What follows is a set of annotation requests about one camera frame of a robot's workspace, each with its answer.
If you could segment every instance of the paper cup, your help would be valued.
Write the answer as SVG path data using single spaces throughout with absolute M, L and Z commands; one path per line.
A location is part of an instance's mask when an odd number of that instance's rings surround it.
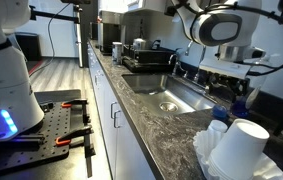
M 209 156 L 209 164 L 226 179 L 252 179 L 269 133 L 258 124 L 236 119 Z

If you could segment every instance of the backsplash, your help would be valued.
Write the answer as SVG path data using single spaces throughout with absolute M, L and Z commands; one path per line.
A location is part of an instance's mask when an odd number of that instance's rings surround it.
M 277 10 L 278 0 L 263 0 L 262 3 L 264 9 L 268 11 Z M 202 46 L 193 44 L 189 56 L 184 55 L 190 40 L 185 37 L 182 22 L 178 21 L 178 18 L 165 16 L 158 12 L 143 12 L 136 14 L 133 18 L 131 18 L 133 15 L 129 16 L 130 19 L 144 19 L 145 38 L 151 41 L 159 38 L 162 40 L 161 46 L 169 49 L 182 48 L 181 61 L 191 66 L 197 67 L 199 65 Z M 138 36 L 139 21 L 130 20 L 127 25 L 128 29 L 134 29 L 127 36 Z M 264 49 L 268 55 L 271 55 L 270 61 L 273 66 L 283 63 L 283 26 L 279 26 L 275 21 L 265 17 L 260 17 L 252 42 L 253 46 Z M 205 57 L 214 58 L 216 52 L 217 47 L 208 47 Z M 262 91 L 283 99 L 283 69 L 268 75 Z

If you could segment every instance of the white wall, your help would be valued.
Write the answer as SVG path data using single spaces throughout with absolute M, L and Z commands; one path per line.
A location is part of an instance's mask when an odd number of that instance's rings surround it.
M 57 13 L 66 5 L 60 0 L 29 0 L 29 4 L 35 6 L 37 11 L 49 13 Z M 60 15 L 73 16 L 73 5 L 70 4 Z M 42 56 L 52 56 L 48 35 L 49 21 L 50 18 L 38 16 L 36 21 L 30 20 L 16 29 L 17 32 L 31 32 L 39 35 Z M 53 19 L 50 32 L 56 57 L 78 57 L 73 22 Z
M 278 0 L 263 0 L 263 9 L 277 10 Z M 183 34 L 181 21 L 172 22 L 173 18 L 164 16 L 162 13 L 153 12 L 148 15 L 146 27 L 150 40 L 161 38 L 162 46 L 175 49 L 183 48 L 183 53 L 189 40 Z M 275 21 L 267 18 L 260 18 L 258 28 L 253 36 L 253 46 L 266 50 L 267 54 L 272 55 L 271 63 L 278 66 L 283 63 L 283 26 L 279 26 Z M 198 66 L 201 56 L 202 46 L 193 44 L 189 56 L 181 56 L 185 63 Z M 214 57 L 217 48 L 207 48 L 206 57 Z M 268 75 L 262 87 L 264 92 L 283 99 L 283 69 Z

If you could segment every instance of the stainless steel sink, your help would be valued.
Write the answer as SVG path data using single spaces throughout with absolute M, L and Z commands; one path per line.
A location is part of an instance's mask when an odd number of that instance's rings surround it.
M 169 75 L 126 74 L 122 77 L 156 116 L 208 109 L 215 104 Z

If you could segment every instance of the black pegboard table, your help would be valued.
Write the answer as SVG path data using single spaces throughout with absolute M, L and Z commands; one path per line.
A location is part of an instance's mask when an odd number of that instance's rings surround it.
M 50 112 L 45 113 L 42 127 L 34 134 L 44 136 L 38 148 L 0 148 L 0 173 L 14 168 L 35 166 L 68 156 L 69 145 L 57 147 L 55 139 L 70 131 L 71 109 L 62 108 L 61 102 L 54 103 Z

